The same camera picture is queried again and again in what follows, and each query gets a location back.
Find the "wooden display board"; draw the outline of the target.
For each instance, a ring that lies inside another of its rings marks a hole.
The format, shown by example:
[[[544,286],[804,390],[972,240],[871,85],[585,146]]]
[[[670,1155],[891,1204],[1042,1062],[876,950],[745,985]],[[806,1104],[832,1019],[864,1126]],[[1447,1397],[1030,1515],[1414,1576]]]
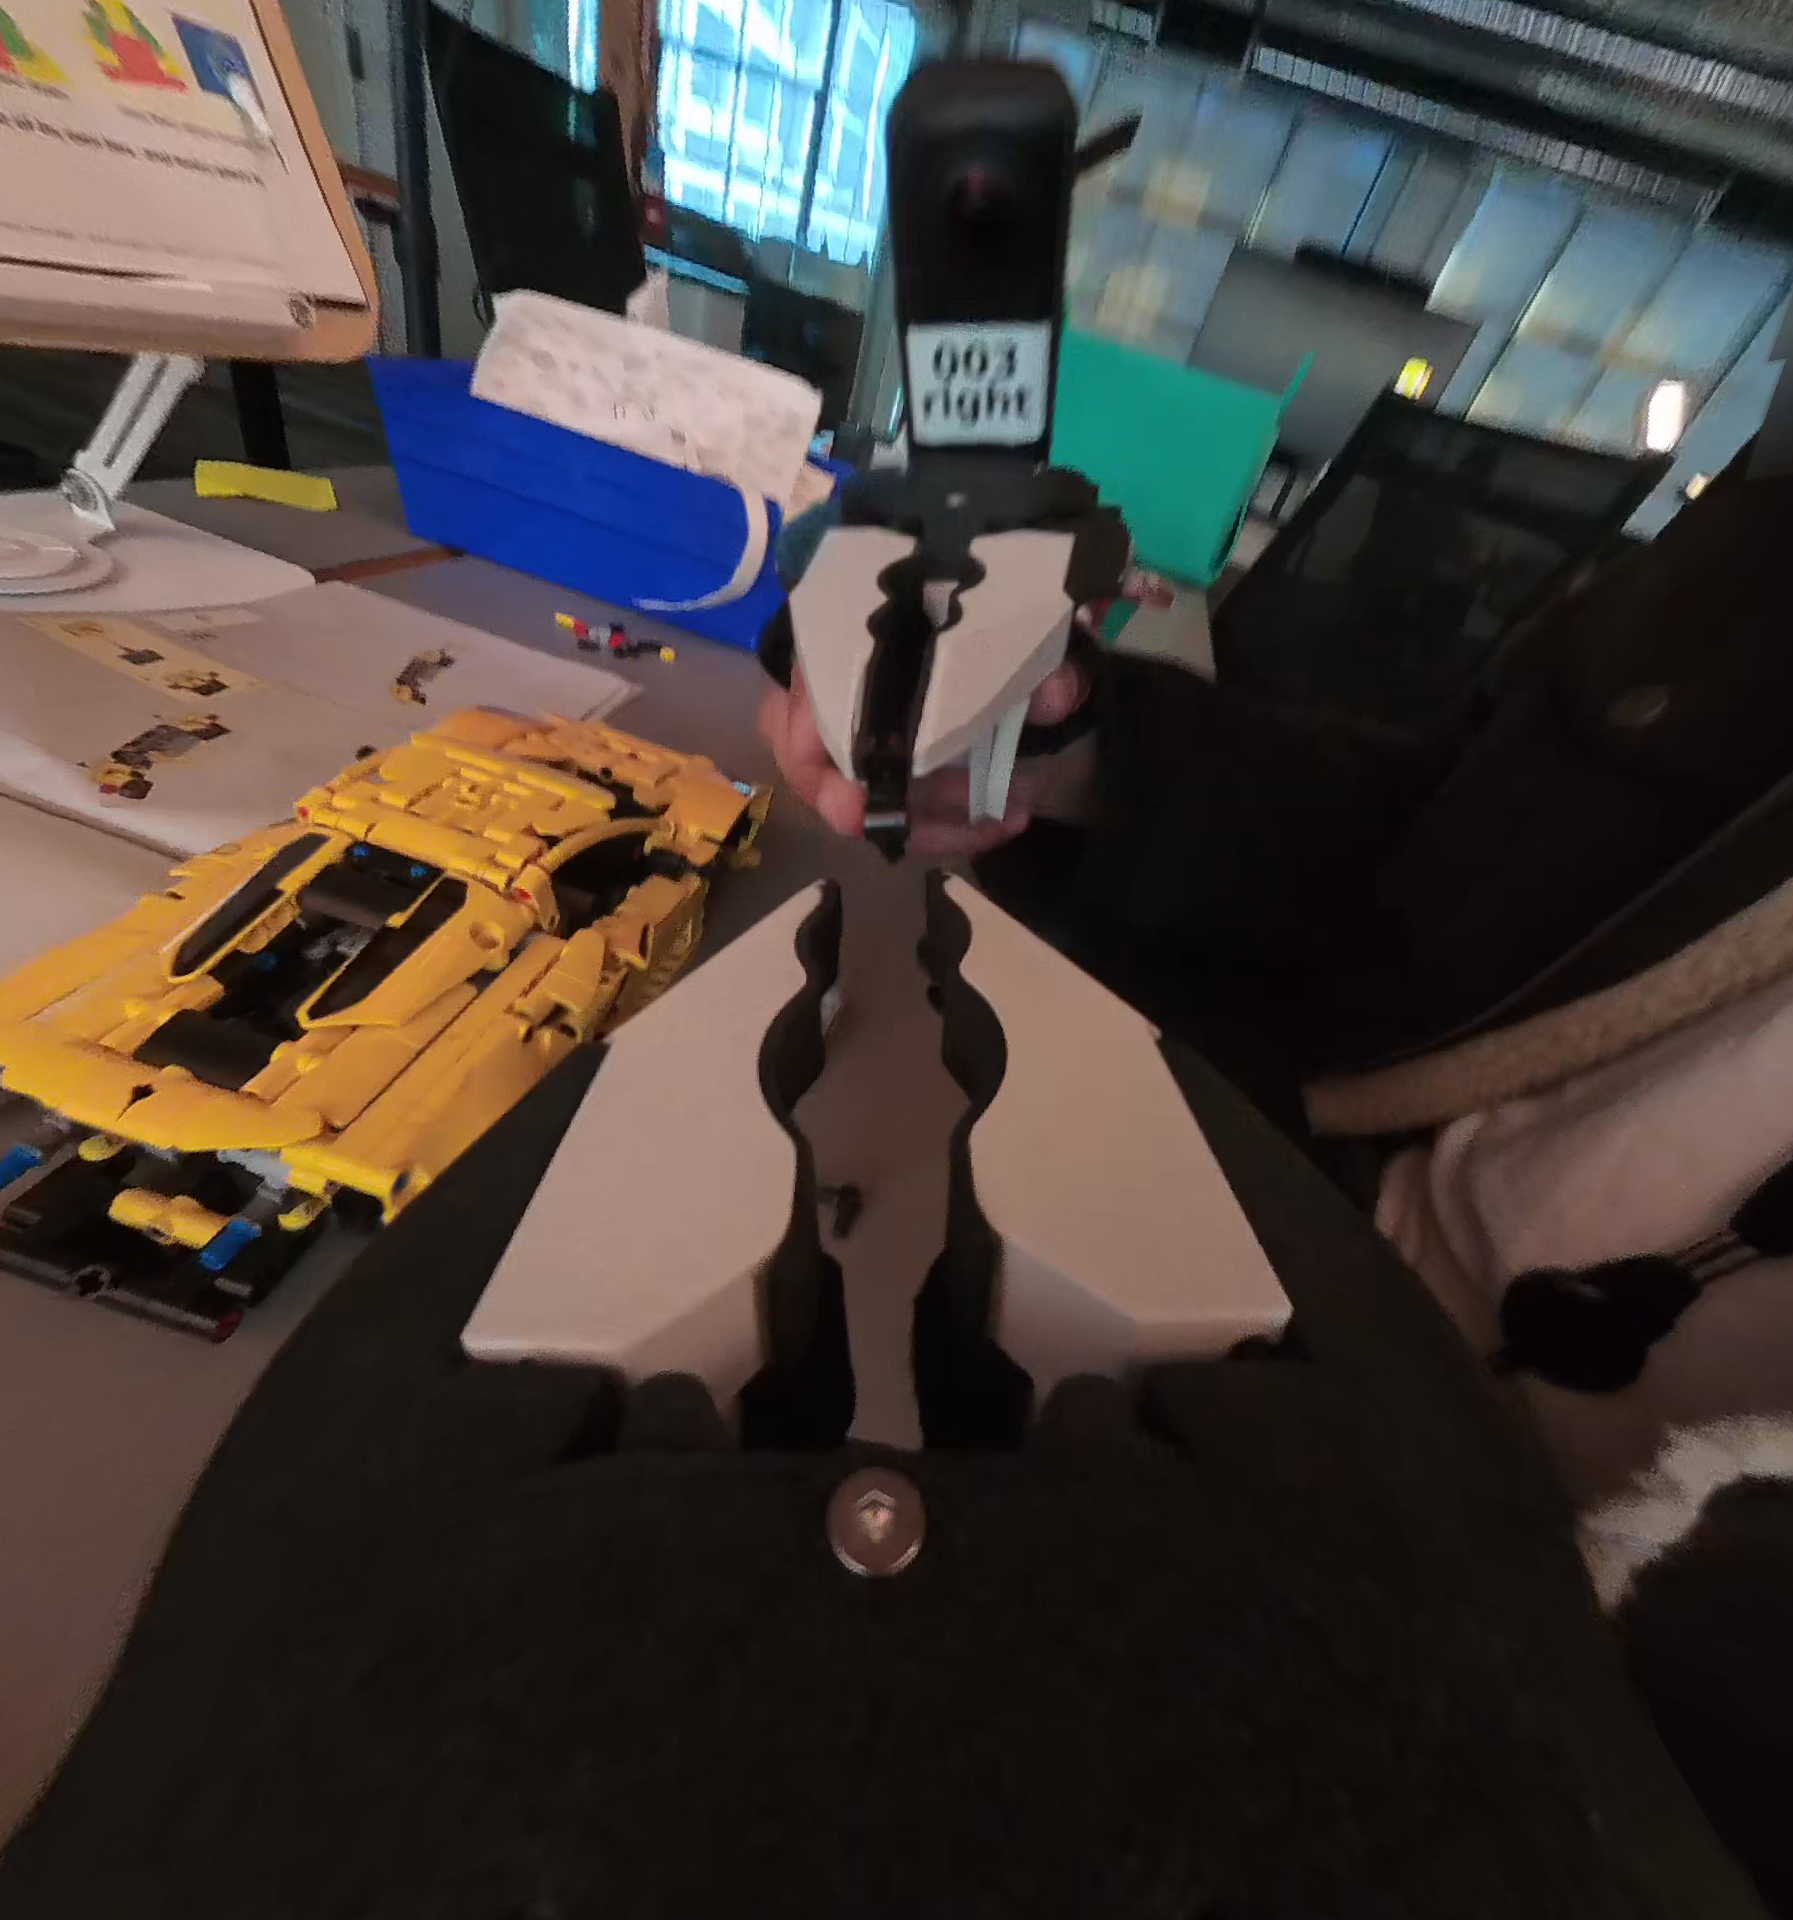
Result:
[[[278,4],[0,2],[0,345],[333,365],[379,317]]]

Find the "dark upright panel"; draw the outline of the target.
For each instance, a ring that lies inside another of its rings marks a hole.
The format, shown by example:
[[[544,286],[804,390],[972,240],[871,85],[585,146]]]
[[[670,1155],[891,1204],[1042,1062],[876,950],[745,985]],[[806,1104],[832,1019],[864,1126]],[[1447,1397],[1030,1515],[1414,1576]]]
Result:
[[[439,4],[427,8],[427,56],[481,318],[493,321],[503,293],[622,318],[646,265],[615,97]]]

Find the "person's right hand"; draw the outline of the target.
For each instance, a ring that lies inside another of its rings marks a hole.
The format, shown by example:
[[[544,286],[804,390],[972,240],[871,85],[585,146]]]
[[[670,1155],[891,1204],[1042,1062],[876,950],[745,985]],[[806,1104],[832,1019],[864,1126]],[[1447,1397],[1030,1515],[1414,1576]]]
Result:
[[[764,683],[761,732],[780,777],[838,837],[860,842],[864,793],[829,756],[801,672],[788,689]],[[910,781],[906,854],[931,867],[964,867],[1038,823],[1085,825],[1098,809],[1098,743],[1087,736],[1059,753],[1016,756],[1009,805],[998,818],[975,818],[966,760]]]

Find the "teal plastic bin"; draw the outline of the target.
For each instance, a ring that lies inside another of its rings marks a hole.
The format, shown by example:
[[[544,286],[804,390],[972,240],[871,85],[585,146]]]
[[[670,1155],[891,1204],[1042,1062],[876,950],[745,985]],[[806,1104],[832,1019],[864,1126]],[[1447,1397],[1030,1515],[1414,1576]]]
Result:
[[[1066,327],[1058,359],[1053,464],[1123,513],[1139,565],[1212,586],[1313,357],[1266,390]]]

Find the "blue plastic bin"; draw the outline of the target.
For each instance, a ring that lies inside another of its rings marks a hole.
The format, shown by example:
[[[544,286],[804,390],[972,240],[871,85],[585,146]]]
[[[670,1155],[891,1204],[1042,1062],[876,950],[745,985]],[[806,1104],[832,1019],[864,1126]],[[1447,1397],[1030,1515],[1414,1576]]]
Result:
[[[727,479],[477,398],[465,359],[373,356],[363,365],[411,535],[758,651],[788,596],[775,497],[754,541]]]

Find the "paned window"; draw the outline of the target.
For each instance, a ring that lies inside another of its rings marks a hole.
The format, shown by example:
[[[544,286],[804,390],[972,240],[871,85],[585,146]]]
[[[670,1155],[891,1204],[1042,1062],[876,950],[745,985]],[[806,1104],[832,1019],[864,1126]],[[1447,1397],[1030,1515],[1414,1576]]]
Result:
[[[747,241],[871,266],[886,120],[923,49],[912,4],[662,4],[655,155],[668,201]]]

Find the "cluster of tiny coloured pieces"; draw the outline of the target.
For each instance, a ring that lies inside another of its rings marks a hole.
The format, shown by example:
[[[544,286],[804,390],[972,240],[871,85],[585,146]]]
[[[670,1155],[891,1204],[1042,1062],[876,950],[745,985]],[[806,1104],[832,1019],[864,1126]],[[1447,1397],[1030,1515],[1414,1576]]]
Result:
[[[623,618],[600,618],[596,613],[575,613],[557,610],[550,616],[557,649],[563,655],[629,666],[652,662],[674,666],[679,658],[678,645],[665,629],[648,622],[627,622]]]

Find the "yellow toy brick car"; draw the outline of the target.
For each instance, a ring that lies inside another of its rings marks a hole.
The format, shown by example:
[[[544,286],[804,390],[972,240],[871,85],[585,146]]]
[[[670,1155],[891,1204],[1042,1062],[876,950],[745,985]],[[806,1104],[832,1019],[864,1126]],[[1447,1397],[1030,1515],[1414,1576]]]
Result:
[[[693,967],[772,790],[594,719],[360,755],[0,974],[0,1276],[228,1341]]]

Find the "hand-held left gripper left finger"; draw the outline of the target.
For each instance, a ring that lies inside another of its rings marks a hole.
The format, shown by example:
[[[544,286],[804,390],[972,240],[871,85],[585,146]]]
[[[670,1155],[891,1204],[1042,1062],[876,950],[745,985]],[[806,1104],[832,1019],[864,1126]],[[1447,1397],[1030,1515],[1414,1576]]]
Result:
[[[459,1334],[471,1359],[685,1376],[738,1427],[843,1426],[843,1290],[797,1122],[840,935],[817,882],[605,1044]]]

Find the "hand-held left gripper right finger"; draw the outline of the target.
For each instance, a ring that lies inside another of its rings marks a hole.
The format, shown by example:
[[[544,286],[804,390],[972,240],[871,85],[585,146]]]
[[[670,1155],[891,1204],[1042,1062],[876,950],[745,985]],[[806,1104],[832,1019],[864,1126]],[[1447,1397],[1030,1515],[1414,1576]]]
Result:
[[[1292,1308],[1158,1029],[962,878],[923,968],[964,1096],[923,1285],[923,1427],[1029,1427],[1075,1377],[1262,1348]]]

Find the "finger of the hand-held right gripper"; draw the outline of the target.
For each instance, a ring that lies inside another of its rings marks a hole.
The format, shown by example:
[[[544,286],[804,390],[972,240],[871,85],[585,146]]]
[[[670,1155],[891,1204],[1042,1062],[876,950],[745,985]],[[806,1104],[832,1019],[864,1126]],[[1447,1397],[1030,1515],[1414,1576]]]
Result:
[[[864,810],[908,810],[921,780],[910,749],[937,636],[929,590],[918,535],[859,523],[822,542],[789,596],[792,673]]]
[[[951,598],[937,631],[910,749],[931,775],[966,756],[1058,667],[1070,643],[1075,535],[1015,530],[970,542],[979,577]]]

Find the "white board stand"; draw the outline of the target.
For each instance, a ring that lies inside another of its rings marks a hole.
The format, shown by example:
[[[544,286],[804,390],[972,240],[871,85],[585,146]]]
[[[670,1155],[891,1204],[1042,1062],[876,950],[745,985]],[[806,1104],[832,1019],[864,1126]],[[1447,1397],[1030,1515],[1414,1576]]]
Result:
[[[184,613],[310,588],[311,573],[124,493],[203,364],[131,359],[90,442],[49,488],[0,493],[0,613]]]

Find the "yellow sticky note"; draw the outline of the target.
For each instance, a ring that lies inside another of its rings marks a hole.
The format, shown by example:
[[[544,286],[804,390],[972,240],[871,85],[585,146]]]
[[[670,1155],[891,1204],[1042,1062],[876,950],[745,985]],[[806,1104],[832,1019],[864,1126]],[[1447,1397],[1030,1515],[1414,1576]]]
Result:
[[[247,501],[308,516],[333,516],[340,497],[333,481],[294,467],[199,459],[192,471],[194,493],[211,501]]]

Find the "white patterned paper bag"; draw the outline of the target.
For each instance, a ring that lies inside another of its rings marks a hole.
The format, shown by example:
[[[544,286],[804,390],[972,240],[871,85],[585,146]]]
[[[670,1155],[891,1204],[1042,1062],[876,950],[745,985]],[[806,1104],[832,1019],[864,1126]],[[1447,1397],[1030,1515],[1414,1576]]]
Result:
[[[526,419],[738,494],[739,560],[693,596],[637,598],[646,613],[704,613],[764,572],[769,508],[786,510],[810,465],[822,395],[806,380],[641,318],[546,293],[494,300],[470,393]]]

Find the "open instruction booklet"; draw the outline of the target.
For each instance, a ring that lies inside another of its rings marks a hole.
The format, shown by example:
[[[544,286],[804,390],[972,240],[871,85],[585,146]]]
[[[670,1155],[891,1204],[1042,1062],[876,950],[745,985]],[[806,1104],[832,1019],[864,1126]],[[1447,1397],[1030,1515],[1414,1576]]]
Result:
[[[594,663],[341,584],[177,613],[2,610],[0,973],[427,723],[605,719],[637,696]]]

